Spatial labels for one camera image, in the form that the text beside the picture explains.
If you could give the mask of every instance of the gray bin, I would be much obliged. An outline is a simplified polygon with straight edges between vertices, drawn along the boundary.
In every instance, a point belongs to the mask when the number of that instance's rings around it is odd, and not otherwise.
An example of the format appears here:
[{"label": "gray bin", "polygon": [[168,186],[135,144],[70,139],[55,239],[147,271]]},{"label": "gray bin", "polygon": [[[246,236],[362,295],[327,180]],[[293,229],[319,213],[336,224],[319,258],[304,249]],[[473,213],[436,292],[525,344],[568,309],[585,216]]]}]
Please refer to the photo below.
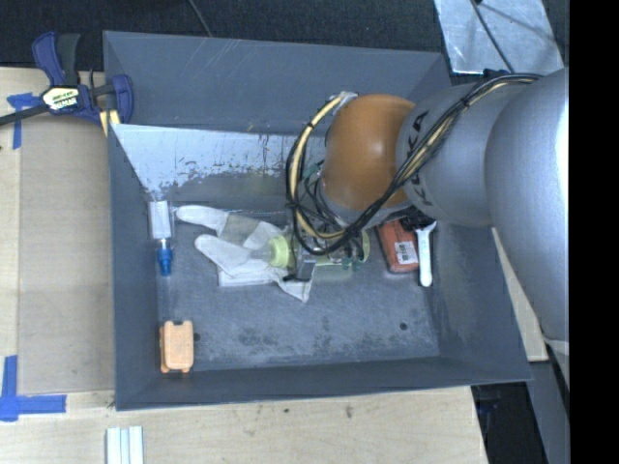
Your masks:
[{"label": "gray bin", "polygon": [[[108,78],[126,73],[133,81],[131,124],[165,127],[174,139],[171,149],[170,138],[156,143],[145,130],[128,156],[124,134],[109,134],[118,409],[530,379],[489,229],[439,223],[428,289],[415,275],[389,275],[373,234],[364,268],[319,271],[306,304],[275,285],[219,288],[214,265],[192,245],[204,229],[192,225],[176,226],[169,283],[157,274],[140,183],[148,163],[131,159],[136,152],[156,167],[212,149],[211,138],[225,145],[243,137],[260,149],[266,137],[285,158],[284,147],[335,93],[418,102],[449,86],[440,54],[107,32],[104,60]],[[317,156],[329,122],[316,130]],[[202,167],[185,184],[167,184],[161,174],[154,184],[176,205],[199,202],[284,223],[281,159],[267,168]],[[194,323],[199,338],[188,374],[159,369],[165,319]]]}]

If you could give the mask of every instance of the wooden table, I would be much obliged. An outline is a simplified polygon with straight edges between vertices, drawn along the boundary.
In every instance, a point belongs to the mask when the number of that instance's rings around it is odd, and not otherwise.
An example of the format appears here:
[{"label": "wooden table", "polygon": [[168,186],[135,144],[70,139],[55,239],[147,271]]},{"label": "wooden table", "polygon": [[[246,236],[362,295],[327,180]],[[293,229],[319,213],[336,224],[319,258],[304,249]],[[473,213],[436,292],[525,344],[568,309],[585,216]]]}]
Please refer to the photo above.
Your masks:
[{"label": "wooden table", "polygon": [[[45,86],[42,72],[0,68],[2,99]],[[10,111],[0,102],[0,114]],[[21,150],[28,149],[28,131],[63,122],[42,117],[24,123]],[[0,129],[0,370],[2,357],[17,353],[17,328],[28,329],[18,325],[17,315],[21,170],[12,139],[13,127]],[[516,298],[522,296],[517,281],[508,281]],[[516,314],[529,359],[544,359],[539,327],[523,296]],[[64,321],[71,324],[72,318]],[[58,360],[48,362],[53,369]],[[121,413],[113,399],[113,391],[70,393],[66,414],[0,422],[0,463],[103,463],[105,430],[130,425],[144,428],[147,464],[487,463],[468,387]]]}]

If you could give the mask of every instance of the yellow object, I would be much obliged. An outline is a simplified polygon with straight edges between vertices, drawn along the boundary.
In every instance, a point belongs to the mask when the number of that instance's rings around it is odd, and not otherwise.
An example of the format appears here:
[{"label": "yellow object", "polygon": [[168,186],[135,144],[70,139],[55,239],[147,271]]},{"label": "yellow object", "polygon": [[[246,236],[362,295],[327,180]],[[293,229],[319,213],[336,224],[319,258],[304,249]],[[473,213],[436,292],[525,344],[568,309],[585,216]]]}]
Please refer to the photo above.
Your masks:
[{"label": "yellow object", "polygon": [[101,125],[103,127],[103,134],[107,137],[107,125],[108,123],[121,124],[120,117],[116,110],[106,110],[100,113]]},{"label": "yellow object", "polygon": [[275,268],[286,268],[290,261],[290,243],[284,236],[277,236],[269,241],[272,257],[269,265]]},{"label": "yellow object", "polygon": [[162,373],[172,369],[188,373],[193,366],[193,323],[184,321],[174,325],[166,321],[160,328]]}]

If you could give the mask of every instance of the wooden board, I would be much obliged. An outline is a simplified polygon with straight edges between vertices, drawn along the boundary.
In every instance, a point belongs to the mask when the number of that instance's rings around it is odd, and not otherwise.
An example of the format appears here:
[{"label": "wooden board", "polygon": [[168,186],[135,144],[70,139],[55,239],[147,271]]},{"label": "wooden board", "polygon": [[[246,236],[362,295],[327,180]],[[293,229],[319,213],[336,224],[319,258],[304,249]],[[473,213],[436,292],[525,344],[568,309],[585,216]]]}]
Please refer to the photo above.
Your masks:
[{"label": "wooden board", "polygon": [[67,415],[0,424],[0,463],[103,463],[105,430],[131,425],[144,428],[147,464],[487,463],[467,388],[130,413],[92,407],[109,397],[70,395]]}]

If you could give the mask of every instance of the bin floor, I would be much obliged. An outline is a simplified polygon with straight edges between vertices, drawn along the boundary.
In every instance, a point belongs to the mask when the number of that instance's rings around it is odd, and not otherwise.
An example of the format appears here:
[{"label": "bin floor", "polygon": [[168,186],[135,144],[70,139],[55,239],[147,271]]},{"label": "bin floor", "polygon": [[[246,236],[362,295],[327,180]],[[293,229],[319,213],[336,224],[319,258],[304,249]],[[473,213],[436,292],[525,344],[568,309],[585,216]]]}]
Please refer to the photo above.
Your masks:
[{"label": "bin floor", "polygon": [[172,275],[159,279],[160,320],[192,320],[196,371],[435,357],[427,290],[417,274],[387,271],[375,235],[357,272],[317,269],[309,301],[276,284],[219,287],[193,246],[204,229],[176,227]]}]

